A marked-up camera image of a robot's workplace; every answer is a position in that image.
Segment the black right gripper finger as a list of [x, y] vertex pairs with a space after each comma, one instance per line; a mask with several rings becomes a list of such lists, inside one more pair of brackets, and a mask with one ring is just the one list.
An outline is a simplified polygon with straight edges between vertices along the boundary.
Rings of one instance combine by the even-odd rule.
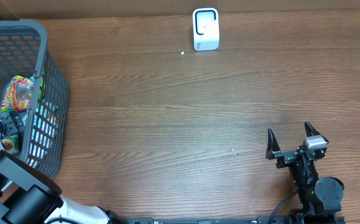
[[324, 135], [322, 135], [320, 132], [318, 132], [309, 121], [305, 121], [304, 126], [307, 137], [321, 136], [327, 144], [329, 143], [329, 140], [325, 138]]
[[281, 153], [280, 146], [276, 140], [275, 134], [272, 128], [268, 128], [267, 130], [267, 150], [265, 154], [266, 159], [275, 159], [276, 154]]

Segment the instant noodle cup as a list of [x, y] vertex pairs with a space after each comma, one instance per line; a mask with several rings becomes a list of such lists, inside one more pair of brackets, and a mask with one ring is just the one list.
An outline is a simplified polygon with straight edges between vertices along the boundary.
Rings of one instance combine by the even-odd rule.
[[1, 140], [4, 150], [10, 154], [17, 154], [21, 147], [19, 143], [19, 136], [17, 134], [6, 137]]

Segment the colourful gummy candy bag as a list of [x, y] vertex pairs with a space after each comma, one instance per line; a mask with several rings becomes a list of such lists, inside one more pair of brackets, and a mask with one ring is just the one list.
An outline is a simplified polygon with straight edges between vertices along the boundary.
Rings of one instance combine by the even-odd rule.
[[35, 78], [26, 78], [20, 75], [14, 76], [4, 92], [0, 112], [17, 111], [23, 112], [30, 107]]

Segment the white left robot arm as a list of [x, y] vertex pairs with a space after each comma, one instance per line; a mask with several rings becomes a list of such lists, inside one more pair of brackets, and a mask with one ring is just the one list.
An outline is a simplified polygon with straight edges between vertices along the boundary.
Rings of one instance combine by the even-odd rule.
[[5, 150], [4, 132], [0, 118], [0, 223], [125, 223], [110, 210], [64, 197], [52, 179]]

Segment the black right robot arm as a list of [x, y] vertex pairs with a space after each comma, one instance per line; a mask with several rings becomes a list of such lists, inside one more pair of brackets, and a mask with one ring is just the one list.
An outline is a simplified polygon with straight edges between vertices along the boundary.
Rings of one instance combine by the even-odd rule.
[[[267, 130], [265, 158], [275, 160], [278, 169], [288, 168], [295, 185], [295, 192], [283, 199], [272, 211], [266, 223], [344, 223], [338, 217], [344, 195], [344, 184], [335, 177], [320, 177], [314, 162], [325, 157], [329, 140], [319, 133], [309, 121], [304, 122], [306, 137], [294, 151], [283, 152], [276, 136]], [[298, 195], [299, 209], [292, 209], [287, 216], [276, 219], [279, 209]]]

